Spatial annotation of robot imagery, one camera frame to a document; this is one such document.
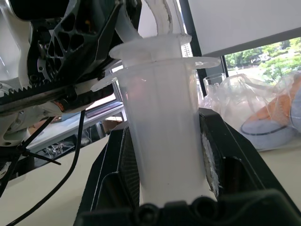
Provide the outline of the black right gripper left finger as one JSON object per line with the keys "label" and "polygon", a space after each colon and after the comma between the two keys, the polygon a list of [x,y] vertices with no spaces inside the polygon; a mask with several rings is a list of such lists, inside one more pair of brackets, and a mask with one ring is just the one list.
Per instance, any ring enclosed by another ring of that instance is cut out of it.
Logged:
{"label": "black right gripper left finger", "polygon": [[139,206],[140,178],[128,126],[117,126],[92,164],[80,213]]}

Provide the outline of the lattice finger of the black left gripper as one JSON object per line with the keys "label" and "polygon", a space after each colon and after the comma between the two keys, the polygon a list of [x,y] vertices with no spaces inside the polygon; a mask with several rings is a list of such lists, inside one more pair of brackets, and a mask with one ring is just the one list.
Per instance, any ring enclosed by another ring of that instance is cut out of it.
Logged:
{"label": "lattice finger of the black left gripper", "polygon": [[120,0],[77,0],[53,30],[48,47],[52,79],[78,79],[108,56]]}

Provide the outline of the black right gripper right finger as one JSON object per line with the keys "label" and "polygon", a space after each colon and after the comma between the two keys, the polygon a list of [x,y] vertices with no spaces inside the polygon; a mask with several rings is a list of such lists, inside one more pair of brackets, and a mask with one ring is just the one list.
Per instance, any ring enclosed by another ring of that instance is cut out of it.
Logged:
{"label": "black right gripper right finger", "polygon": [[199,108],[206,178],[216,199],[227,194],[276,189],[290,196],[257,150],[215,111]]}

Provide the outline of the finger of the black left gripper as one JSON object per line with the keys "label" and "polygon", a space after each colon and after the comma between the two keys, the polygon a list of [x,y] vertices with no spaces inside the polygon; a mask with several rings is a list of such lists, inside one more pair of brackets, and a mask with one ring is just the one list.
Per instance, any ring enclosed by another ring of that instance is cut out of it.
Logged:
{"label": "finger of the black left gripper", "polygon": [[142,10],[141,0],[125,0],[125,8],[128,17],[136,31],[138,31],[140,15]]}

